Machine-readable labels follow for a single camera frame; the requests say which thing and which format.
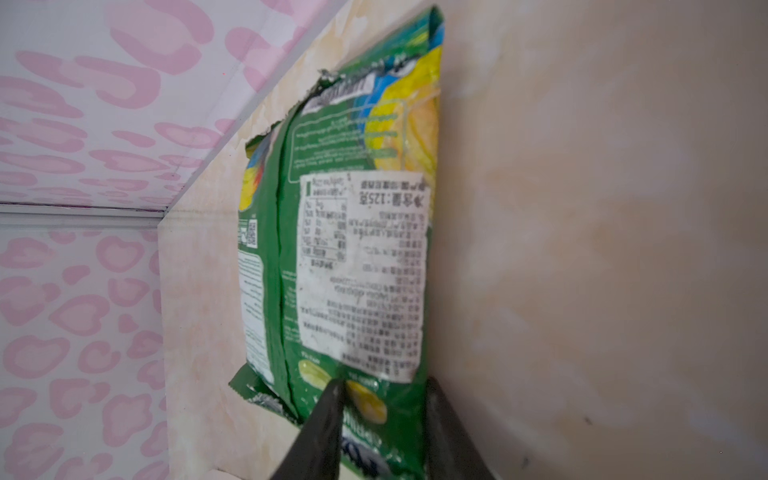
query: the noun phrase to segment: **ceiling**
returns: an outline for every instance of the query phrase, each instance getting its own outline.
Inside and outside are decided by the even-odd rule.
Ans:
[[[0,203],[165,210],[327,3],[2,2]]]

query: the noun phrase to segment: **plastic wrapper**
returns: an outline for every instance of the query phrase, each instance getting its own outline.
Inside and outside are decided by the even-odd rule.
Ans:
[[[424,478],[425,278],[443,23],[430,8],[324,72],[247,145],[238,262],[247,364],[230,385],[302,425],[343,379],[342,460]]]

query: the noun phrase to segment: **white label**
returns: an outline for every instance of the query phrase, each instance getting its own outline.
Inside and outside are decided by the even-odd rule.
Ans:
[[[381,379],[413,379],[422,349],[429,196],[414,172],[301,177],[302,345]]]
[[[264,264],[258,255],[238,250],[237,266],[240,270],[240,306],[243,311],[246,358],[268,383],[274,383],[264,331]]]

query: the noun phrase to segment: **pink spots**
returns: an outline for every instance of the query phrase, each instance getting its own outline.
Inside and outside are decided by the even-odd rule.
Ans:
[[[45,243],[30,237],[14,238],[0,253],[0,266],[6,268],[37,268],[56,256]]]
[[[136,380],[146,383],[153,390],[165,388],[165,365],[162,359],[145,363],[136,375]]]
[[[54,283],[39,286],[26,276],[11,276],[0,280],[0,314],[11,325],[21,326],[39,315],[45,304],[60,294]]]
[[[165,160],[171,165],[174,165],[175,167],[183,167],[183,168],[198,168],[200,165],[203,164],[202,160],[198,160],[196,158],[191,157],[185,157],[184,155],[161,155],[161,160]]]
[[[255,91],[261,89],[285,56],[282,48],[270,45],[261,35],[245,27],[230,30],[224,45],[233,57],[243,62],[243,74]]]
[[[134,317],[128,315],[127,313],[123,313],[118,318],[118,332],[131,333],[135,332],[138,328],[139,325],[137,325],[134,321]]]
[[[41,340],[34,335],[17,338],[5,347],[2,364],[20,379],[38,379],[55,369],[69,352],[69,340]]]
[[[160,251],[155,252],[149,259],[149,270],[155,275],[160,275]]]
[[[119,150],[92,150],[88,152],[93,158],[104,162],[110,170],[121,172],[151,172],[166,170],[168,166],[144,155],[131,154]]]
[[[0,390],[0,429],[15,423],[37,398],[38,394],[31,389],[8,387]]]
[[[134,306],[149,293],[147,282],[135,278],[110,278],[107,282],[109,299],[118,306]]]
[[[116,107],[146,107],[160,94],[160,74],[151,68],[84,56],[63,61],[35,51],[17,51],[16,60],[50,81],[92,88],[97,97]]]
[[[147,188],[149,182],[146,180],[127,180],[124,178],[108,178],[106,180],[97,180],[95,178],[81,178],[78,180],[81,184],[95,185],[97,187],[113,187],[118,190],[139,191]]]
[[[129,397],[117,395],[107,402],[101,412],[104,423],[102,437],[110,447],[120,447],[135,433],[152,424],[149,411],[152,397],[148,393]]]
[[[117,138],[125,140],[134,147],[149,148],[155,144],[154,139],[149,138],[146,135],[135,134],[132,131],[116,130],[113,131],[112,134]]]
[[[134,336],[126,355],[129,359],[143,359],[163,348],[163,337],[149,330],[141,330]]]
[[[61,273],[61,278],[67,285],[75,285],[90,274],[91,268],[88,265],[75,265],[65,268],[64,272]]]
[[[85,166],[80,162],[55,155],[20,155],[0,152],[0,162],[45,174],[79,174],[85,170]]]
[[[168,464],[160,460],[139,470],[133,480],[165,480],[169,473]]]
[[[48,385],[51,411],[60,419],[77,415],[83,402],[99,403],[109,393],[109,384],[99,382],[91,385],[86,379],[56,379]]]
[[[48,232],[48,236],[51,238],[51,240],[58,243],[59,245],[66,245],[67,243],[72,243],[74,242],[74,239],[77,238],[77,235],[75,235],[74,232],[53,231],[53,232]]]
[[[5,449],[5,471],[14,480],[37,480],[64,454],[58,444],[64,429],[50,423],[28,423],[13,432]]]
[[[89,463],[84,463],[82,457],[70,458],[59,466],[54,480],[94,480],[111,466],[112,455],[108,453],[94,455]]]
[[[26,123],[0,118],[0,130],[31,144],[68,154],[82,150],[85,146],[82,139],[88,137],[83,130],[70,124],[42,118],[33,118]]]
[[[172,75],[195,66],[199,47],[214,38],[210,18],[188,0],[112,3],[106,17],[110,35],[131,57]]]
[[[38,187],[38,188],[31,188],[30,190],[34,190],[37,192],[45,192],[51,195],[62,195],[64,197],[90,197],[91,196],[91,194],[86,194],[84,191],[78,190],[77,188],[68,188],[68,187]]]
[[[213,148],[221,140],[220,134],[205,127],[188,128],[161,122],[154,125],[154,130],[176,145],[188,148]]]
[[[81,118],[83,112],[69,105],[57,91],[24,78],[0,76],[0,101],[40,114]]]
[[[113,236],[101,239],[96,245],[96,258],[107,270],[125,273],[139,263],[144,246],[138,242],[124,242]]]
[[[141,454],[145,457],[154,457],[166,450],[168,450],[168,424],[160,422],[152,429],[152,435],[141,444]]]
[[[152,292],[152,306],[156,312],[162,313],[160,290]]]
[[[79,336],[101,330],[101,319],[109,313],[109,301],[101,295],[80,295],[67,300],[48,319],[55,325]]]
[[[120,198],[128,196],[128,194],[126,194],[125,192],[118,192],[115,190],[111,190],[107,192],[99,192],[99,195],[104,195],[105,197],[120,197]]]
[[[141,231],[141,238],[145,239],[147,242],[157,242],[157,231],[156,230],[142,230]]]
[[[120,362],[120,352],[113,352],[112,346],[103,340],[91,342],[83,348],[78,357],[78,368],[83,373],[104,373]]]
[[[0,184],[30,187],[38,182],[38,178],[26,172],[0,172]]]
[[[223,134],[226,134],[234,125],[235,121],[229,118],[220,118],[214,122],[214,127]]]
[[[177,180],[181,180],[181,175],[179,175],[177,173],[171,173],[171,172],[167,172],[167,173],[160,174],[160,175],[155,175],[154,177],[155,178],[159,178],[160,180],[167,180],[167,181],[170,181],[170,182],[175,182]]]
[[[149,202],[150,204],[158,204],[158,205],[168,205],[170,202],[174,201],[173,197],[139,197],[141,200],[144,200],[145,202]]]

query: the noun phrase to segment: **snack bag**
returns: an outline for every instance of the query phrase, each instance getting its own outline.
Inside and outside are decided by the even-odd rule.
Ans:
[[[346,379],[343,461],[424,478],[425,278],[442,14],[430,8],[247,145],[238,261],[247,364],[230,382],[301,425]]]

